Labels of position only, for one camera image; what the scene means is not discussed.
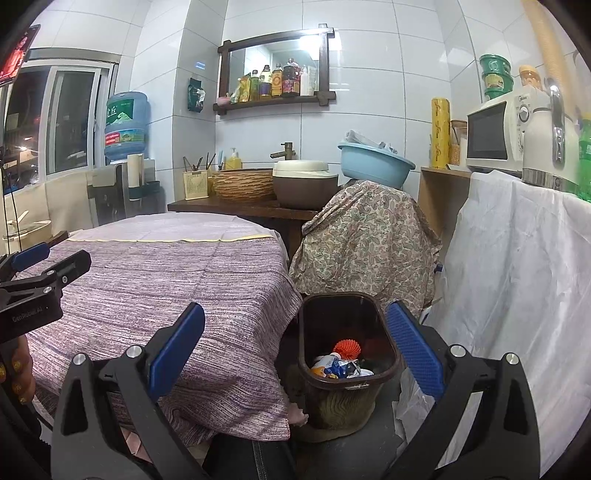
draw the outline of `wooden mirror frame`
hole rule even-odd
[[[309,30],[291,30],[288,32],[271,33],[261,35],[260,37],[247,38],[237,42],[226,40],[217,52],[222,56],[222,66],[220,68],[220,89],[218,97],[225,97],[230,91],[230,52],[242,50],[243,48],[256,47],[258,45],[267,45],[286,40],[297,40],[307,35],[318,35],[320,37],[320,55],[319,55],[319,89],[313,96],[297,97],[278,97],[268,100],[256,100],[254,102],[238,102],[230,105],[213,104],[214,111],[218,115],[226,115],[229,110],[249,108],[264,105],[289,105],[291,103],[316,103],[320,106],[327,106],[331,100],[336,100],[336,92],[330,90],[329,83],[329,38],[335,37],[335,29],[329,28],[327,24],[320,24],[318,28]]]

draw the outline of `black pants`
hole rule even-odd
[[[288,442],[258,442],[218,434],[203,469],[215,480],[296,480]]]

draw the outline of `blue gripper pad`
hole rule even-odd
[[[413,319],[398,303],[392,303],[388,307],[386,324],[418,386],[438,401],[445,391],[443,367]]]
[[[148,393],[155,402],[173,389],[185,363],[205,330],[205,312],[199,304],[180,319],[180,325],[150,366]]]
[[[45,260],[47,257],[49,257],[49,245],[45,243],[35,245],[14,256],[12,259],[12,269],[15,272],[25,271],[27,268]]]

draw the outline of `stacked green containers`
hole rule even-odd
[[[483,55],[480,57],[482,80],[485,84],[485,94],[489,99],[513,91],[513,77],[511,63],[500,55]]]

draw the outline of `brown and white container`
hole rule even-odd
[[[298,210],[322,210],[339,189],[339,174],[316,160],[282,160],[273,168],[279,204]]]

